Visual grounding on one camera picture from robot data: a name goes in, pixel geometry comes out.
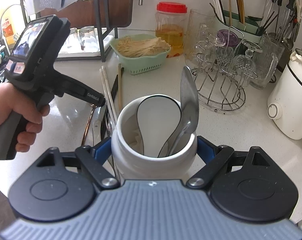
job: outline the cutting board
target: cutting board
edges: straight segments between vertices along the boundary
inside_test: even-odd
[[[101,27],[106,27],[104,0],[99,0]],[[133,0],[109,0],[109,24],[110,27],[127,27],[132,20]],[[41,16],[56,14],[58,17],[66,17],[71,23],[71,28],[84,26],[96,26],[94,0],[78,0],[61,11],[56,9],[44,9]]]

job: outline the white chopstick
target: white chopstick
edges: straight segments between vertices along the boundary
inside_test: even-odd
[[[219,13],[219,11],[218,11],[218,9],[217,9],[217,5],[216,5],[215,0],[212,0],[212,2],[213,2],[213,6],[214,6],[214,8],[215,8],[215,12],[217,13],[217,16],[220,18],[220,13]]]
[[[104,66],[102,66],[102,69],[100,69],[100,75],[101,75],[101,81],[103,86],[103,92],[104,96],[106,98],[106,103],[109,109],[109,115],[110,115],[110,122],[112,125],[112,131],[115,129],[116,121],[117,121],[117,115],[115,113],[114,104],[110,92],[110,87],[107,79],[107,73],[104,69]]]
[[[109,82],[108,82],[108,78],[107,78],[107,73],[106,73],[104,66],[102,66],[102,69],[100,69],[100,75],[101,75],[104,96],[106,98],[106,103],[107,103],[107,106],[109,109],[110,122],[111,122],[112,132],[113,132],[115,129],[115,125],[116,125],[118,117],[115,112],[114,103],[113,103],[113,99],[111,96]],[[115,161],[114,161],[112,155],[111,155],[111,158],[112,158],[111,162],[112,162],[115,178],[121,183],[121,176],[120,176],[119,170],[115,164]]]
[[[220,6],[220,1],[219,0],[215,0],[215,4],[217,5],[216,6],[216,10],[218,10],[218,15],[220,17],[220,20],[223,21],[223,14],[222,14],[222,8]]]

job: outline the rice cooker knob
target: rice cooker knob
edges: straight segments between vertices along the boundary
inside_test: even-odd
[[[282,107],[279,103],[272,103],[268,106],[268,116],[271,119],[278,120],[282,116]]]

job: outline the white rice cooker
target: white rice cooker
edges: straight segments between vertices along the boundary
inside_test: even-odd
[[[285,135],[294,140],[302,138],[302,50],[291,54],[268,98],[267,112]]]

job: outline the hand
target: hand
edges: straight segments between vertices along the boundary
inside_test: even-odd
[[[42,117],[47,116],[50,106],[44,106],[39,112],[36,104],[25,94],[18,91],[11,83],[0,84],[0,125],[8,118],[11,111],[21,114],[27,123],[26,130],[19,133],[16,144],[17,152],[27,152],[36,140],[36,134],[42,130]]]

